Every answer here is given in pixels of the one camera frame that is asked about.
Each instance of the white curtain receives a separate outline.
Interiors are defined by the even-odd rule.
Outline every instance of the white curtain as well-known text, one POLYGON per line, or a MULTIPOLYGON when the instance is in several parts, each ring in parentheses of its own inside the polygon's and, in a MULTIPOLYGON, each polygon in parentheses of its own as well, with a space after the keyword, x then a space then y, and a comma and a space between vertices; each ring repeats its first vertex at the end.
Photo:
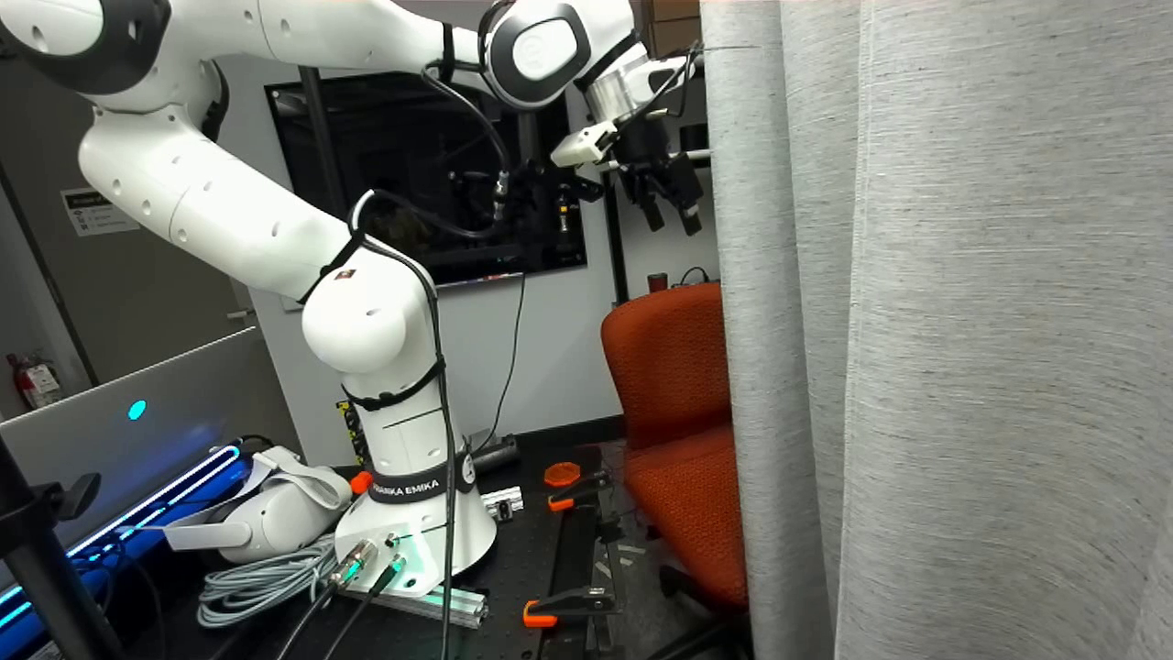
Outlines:
POLYGON ((760 660, 1173 655, 1173 2, 703 0, 760 660))

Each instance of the orange chair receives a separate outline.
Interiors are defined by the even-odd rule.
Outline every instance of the orange chair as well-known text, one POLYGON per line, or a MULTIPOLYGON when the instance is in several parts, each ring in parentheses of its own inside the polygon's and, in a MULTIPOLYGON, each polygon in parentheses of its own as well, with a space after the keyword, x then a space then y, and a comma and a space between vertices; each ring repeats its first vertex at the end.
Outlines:
POLYGON ((602 321, 624 404, 624 479, 635 506, 686 568, 711 625, 661 655, 689 655, 744 622, 744 541, 732 464, 723 289, 686 286, 618 304, 602 321))

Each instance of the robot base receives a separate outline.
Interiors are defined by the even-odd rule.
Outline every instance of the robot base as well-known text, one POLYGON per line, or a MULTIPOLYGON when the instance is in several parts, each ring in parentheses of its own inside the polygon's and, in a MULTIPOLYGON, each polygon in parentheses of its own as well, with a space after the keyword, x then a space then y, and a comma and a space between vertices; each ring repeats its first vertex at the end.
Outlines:
MULTIPOLYGON (((444 583, 444 548, 448 548, 448 496, 384 506, 363 496, 334 530, 334 556, 347 556, 352 546, 368 541, 368 564, 347 591, 372 591, 375 580, 397 564, 397 580, 384 594, 426 599, 444 583)), ((479 490, 455 490, 455 555, 450 575, 472 568, 496 541, 499 528, 488 515, 479 490)))

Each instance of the black monitor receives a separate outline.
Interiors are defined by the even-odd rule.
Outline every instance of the black monitor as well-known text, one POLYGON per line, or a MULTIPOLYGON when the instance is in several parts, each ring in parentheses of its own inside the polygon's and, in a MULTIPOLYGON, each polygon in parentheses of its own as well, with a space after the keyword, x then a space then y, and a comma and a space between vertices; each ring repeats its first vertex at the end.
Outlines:
POLYGON ((431 93, 422 77, 334 77, 319 83, 334 143, 341 199, 325 199, 323 150, 312 128, 306 83, 270 83, 269 105, 287 155, 292 189, 347 217, 368 188, 384 188, 409 206, 372 206, 372 233, 429 267, 436 283, 483 283, 516 270, 585 264, 579 194, 573 172, 555 172, 546 155, 567 132, 566 104, 538 113, 510 113, 496 100, 461 89, 501 132, 514 156, 514 211, 491 238, 470 243, 422 218, 431 211, 455 227, 488 227, 499 156, 470 111, 431 93))

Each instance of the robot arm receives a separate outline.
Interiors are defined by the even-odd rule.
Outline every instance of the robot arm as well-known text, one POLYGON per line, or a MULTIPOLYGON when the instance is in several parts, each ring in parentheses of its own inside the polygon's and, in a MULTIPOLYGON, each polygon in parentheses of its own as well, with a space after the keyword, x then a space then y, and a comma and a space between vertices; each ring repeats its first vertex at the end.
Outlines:
POLYGON ((648 77, 671 68, 635 40, 631 2, 516 0, 472 33, 391 0, 4 0, 0 36, 97 104, 82 172, 104 199, 253 289, 306 295, 306 337, 346 375, 375 470, 372 500, 339 528, 339 555, 375 541, 376 564, 407 562, 417 591, 441 583, 448 546, 455 572, 472 564, 496 528, 461 449, 461 470, 448 470, 455 429, 431 283, 200 132, 229 95, 216 60, 436 66, 510 105, 544 105, 579 82, 598 124, 558 160, 583 165, 612 155, 624 117, 657 95, 648 77), (444 490, 458 490, 450 541, 444 490))

